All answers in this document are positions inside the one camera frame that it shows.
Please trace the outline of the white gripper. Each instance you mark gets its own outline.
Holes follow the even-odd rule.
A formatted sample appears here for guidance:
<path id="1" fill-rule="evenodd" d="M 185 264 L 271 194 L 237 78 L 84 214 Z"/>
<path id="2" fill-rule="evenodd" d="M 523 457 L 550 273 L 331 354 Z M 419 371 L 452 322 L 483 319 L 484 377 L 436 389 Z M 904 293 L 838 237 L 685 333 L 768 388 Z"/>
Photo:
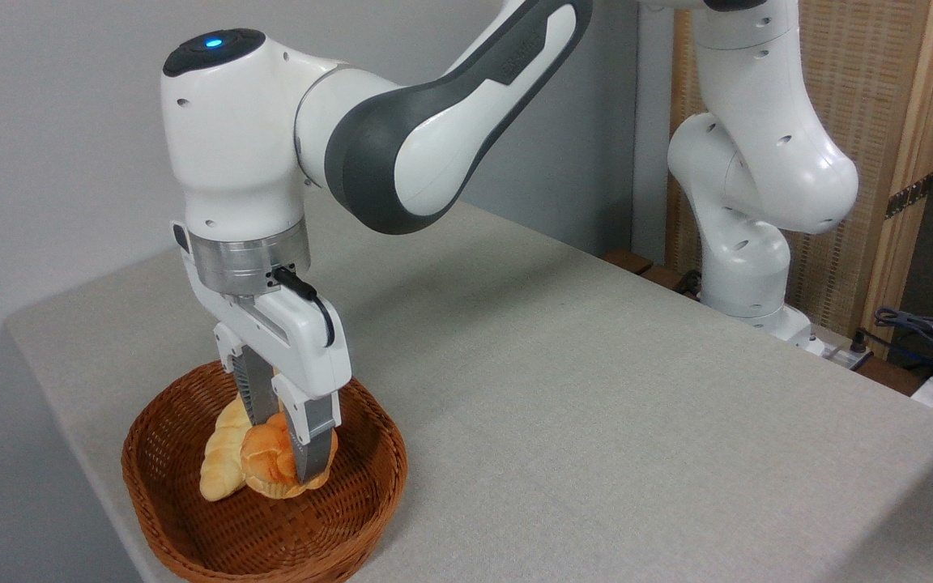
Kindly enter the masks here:
<path id="1" fill-rule="evenodd" d="M 278 413 L 279 399 L 295 450 L 297 480 L 307 486 L 329 468 L 334 429 L 342 421 L 337 391 L 351 380 L 347 340 L 336 309 L 323 302 L 332 318 L 327 325 L 314 302 L 287 287 L 245 298 L 212 291 L 198 277 L 192 233 L 181 222 L 171 225 L 194 295 L 219 321 L 214 328 L 219 361 L 236 380 L 249 421 L 253 427 L 269 421 Z"/>

